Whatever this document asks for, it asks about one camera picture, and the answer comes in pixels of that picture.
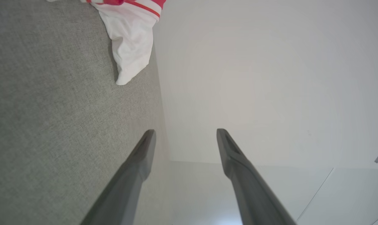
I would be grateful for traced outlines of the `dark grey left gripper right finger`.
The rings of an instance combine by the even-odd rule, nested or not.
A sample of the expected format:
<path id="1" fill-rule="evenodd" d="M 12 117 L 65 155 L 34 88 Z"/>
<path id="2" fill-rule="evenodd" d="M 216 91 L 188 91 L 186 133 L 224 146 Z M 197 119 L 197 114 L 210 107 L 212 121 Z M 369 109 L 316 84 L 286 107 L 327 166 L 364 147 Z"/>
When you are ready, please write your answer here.
<path id="1" fill-rule="evenodd" d="M 227 130 L 216 131 L 225 175 L 230 179 L 244 225 L 294 225 L 288 211 Z"/>

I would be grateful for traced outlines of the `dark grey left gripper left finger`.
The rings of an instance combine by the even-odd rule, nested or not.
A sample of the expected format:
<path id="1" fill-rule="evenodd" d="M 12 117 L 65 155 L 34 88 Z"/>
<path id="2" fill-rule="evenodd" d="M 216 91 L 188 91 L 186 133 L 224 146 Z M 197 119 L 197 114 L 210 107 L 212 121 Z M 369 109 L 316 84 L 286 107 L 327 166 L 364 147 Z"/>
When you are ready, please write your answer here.
<path id="1" fill-rule="evenodd" d="M 153 165 L 156 131 L 145 131 L 128 158 L 106 185 L 82 225 L 132 225 L 141 187 Z"/>

